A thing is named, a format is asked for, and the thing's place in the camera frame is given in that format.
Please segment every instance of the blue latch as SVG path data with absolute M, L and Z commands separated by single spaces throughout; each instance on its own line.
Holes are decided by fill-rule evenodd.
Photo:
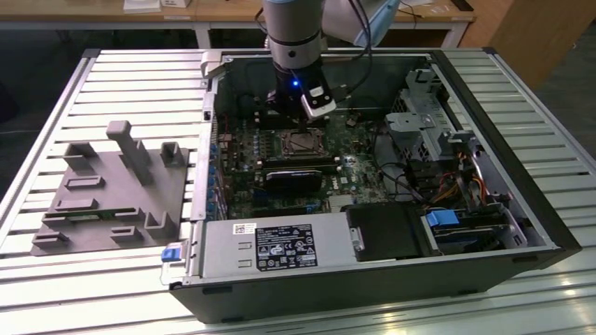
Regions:
M 176 248 L 167 248 L 162 252 L 162 261 L 164 263 L 178 262 L 179 260 L 182 260 L 180 254 L 182 254 L 182 246 Z
M 427 221 L 431 227 L 436 225 L 458 225 L 459 219 L 456 211 L 444 209 L 440 211 L 432 211 L 427 214 Z

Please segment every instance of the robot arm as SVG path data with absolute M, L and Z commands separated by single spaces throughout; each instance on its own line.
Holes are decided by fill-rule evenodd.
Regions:
M 270 99 L 275 110 L 316 119 L 336 109 L 322 71 L 323 33 L 368 47 L 368 26 L 374 46 L 390 29 L 398 5 L 399 0 L 264 0 L 276 68 L 276 91 Z

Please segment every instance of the metal slotted surface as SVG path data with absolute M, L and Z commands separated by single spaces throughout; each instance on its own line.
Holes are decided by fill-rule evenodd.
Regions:
M 448 51 L 464 81 L 490 113 L 584 251 L 547 270 L 531 271 L 487 293 L 407 301 L 235 325 L 204 325 L 160 282 L 162 248 L 35 258 L 32 234 L 62 180 L 67 143 L 90 140 L 118 150 L 103 133 L 107 122 L 131 120 L 147 148 L 175 140 L 196 147 L 203 121 L 200 51 L 102 52 L 91 59 L 30 185 L 6 223 L 0 246 L 0 333 L 110 334 L 544 334 L 595 331 L 596 178 L 578 150 L 499 60 L 480 50 Z M 459 114 L 458 106 L 452 108 Z M 459 114 L 460 122 L 467 122 Z M 188 181 L 195 177 L 191 153 Z M 183 219 L 190 217 L 188 184 Z M 190 233 L 190 223 L 180 237 Z

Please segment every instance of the green circuit board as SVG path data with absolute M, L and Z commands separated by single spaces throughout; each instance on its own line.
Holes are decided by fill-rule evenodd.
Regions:
M 387 200 L 388 193 L 372 163 L 372 124 L 359 123 L 355 119 L 348 113 L 332 114 L 324 128 L 308 129 L 314 136 L 320 136 L 322 147 L 314 155 L 334 157 L 342 169 L 323 175 L 318 192 L 298 197 L 268 194 L 262 188 L 267 172 L 259 170 L 259 162 L 264 159 L 288 159 L 288 141 L 284 136 L 292 131 L 264 131 L 250 122 L 239 122 L 234 139 L 227 144 L 223 164 L 228 218 L 251 218 L 255 211 L 304 207 L 312 214 L 330 213 L 338 211 L 332 204 L 339 199 L 334 197 L 339 195 L 348 195 L 352 203 Z M 295 148 L 304 150 L 299 144 Z

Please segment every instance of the power supply label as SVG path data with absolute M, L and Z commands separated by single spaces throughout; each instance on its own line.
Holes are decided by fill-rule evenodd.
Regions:
M 258 269 L 275 271 L 316 266 L 311 225 L 256 228 Z

